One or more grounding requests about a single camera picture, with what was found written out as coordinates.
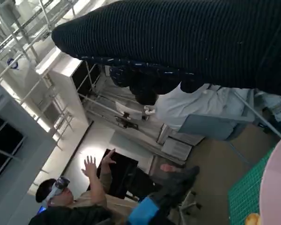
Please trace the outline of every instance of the man wearing vr headset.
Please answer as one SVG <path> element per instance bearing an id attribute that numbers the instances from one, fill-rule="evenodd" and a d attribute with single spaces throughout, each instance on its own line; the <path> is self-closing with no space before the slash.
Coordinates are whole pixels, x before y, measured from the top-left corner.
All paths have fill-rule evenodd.
<path id="1" fill-rule="evenodd" d="M 36 193 L 36 201 L 42 203 L 45 208 L 54 206 L 77 208 L 96 204 L 112 212 L 115 224 L 124 223 L 137 203 L 106 194 L 112 181 L 109 164 L 116 163 L 111 159 L 114 152 L 115 149 L 102 159 L 100 178 L 96 175 L 96 159 L 87 157 L 84 160 L 85 169 L 82 169 L 82 172 L 89 179 L 90 191 L 84 192 L 77 200 L 74 200 L 72 192 L 67 187 L 70 181 L 60 177 L 57 180 L 49 179 L 41 183 Z"/>

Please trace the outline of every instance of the raised hand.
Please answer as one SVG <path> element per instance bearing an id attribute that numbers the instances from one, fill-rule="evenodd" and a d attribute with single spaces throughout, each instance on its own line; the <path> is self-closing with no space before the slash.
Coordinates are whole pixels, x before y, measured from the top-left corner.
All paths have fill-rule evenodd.
<path id="1" fill-rule="evenodd" d="M 108 164 L 116 164 L 117 162 L 113 161 L 111 159 L 112 155 L 116 152 L 116 149 L 111 150 L 101 161 L 102 165 L 108 165 Z"/>
<path id="2" fill-rule="evenodd" d="M 96 167 L 96 158 L 93 158 L 90 156 L 87 156 L 87 158 L 84 160 L 85 169 L 81 169 L 84 175 L 87 177 L 91 176 L 97 176 L 97 167 Z"/>

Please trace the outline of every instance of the green cutting mat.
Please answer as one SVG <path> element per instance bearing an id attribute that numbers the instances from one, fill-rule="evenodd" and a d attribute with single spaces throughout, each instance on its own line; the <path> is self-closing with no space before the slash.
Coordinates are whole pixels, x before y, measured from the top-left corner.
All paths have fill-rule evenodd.
<path id="1" fill-rule="evenodd" d="M 271 153 L 272 150 L 229 190 L 231 225 L 244 225 L 244 221 L 250 213 L 259 213 L 260 183 Z"/>

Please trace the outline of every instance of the ribbed fabric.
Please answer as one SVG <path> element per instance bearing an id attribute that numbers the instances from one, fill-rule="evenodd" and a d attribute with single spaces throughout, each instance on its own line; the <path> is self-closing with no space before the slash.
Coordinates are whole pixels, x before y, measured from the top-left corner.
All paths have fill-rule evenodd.
<path id="1" fill-rule="evenodd" d="M 79 59 L 151 62 L 281 95 L 281 0 L 123 0 L 58 26 L 52 39 Z"/>

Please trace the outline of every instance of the vr headset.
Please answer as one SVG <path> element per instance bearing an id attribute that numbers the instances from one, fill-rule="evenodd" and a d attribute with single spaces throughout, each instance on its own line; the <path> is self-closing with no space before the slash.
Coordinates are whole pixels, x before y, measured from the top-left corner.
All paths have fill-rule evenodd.
<path id="1" fill-rule="evenodd" d="M 48 202 L 51 198 L 53 198 L 56 195 L 60 195 L 66 187 L 69 185 L 70 180 L 68 180 L 65 177 L 59 177 L 56 182 L 52 185 L 51 192 L 48 194 L 48 196 L 42 201 L 42 206 L 44 208 L 48 208 Z"/>

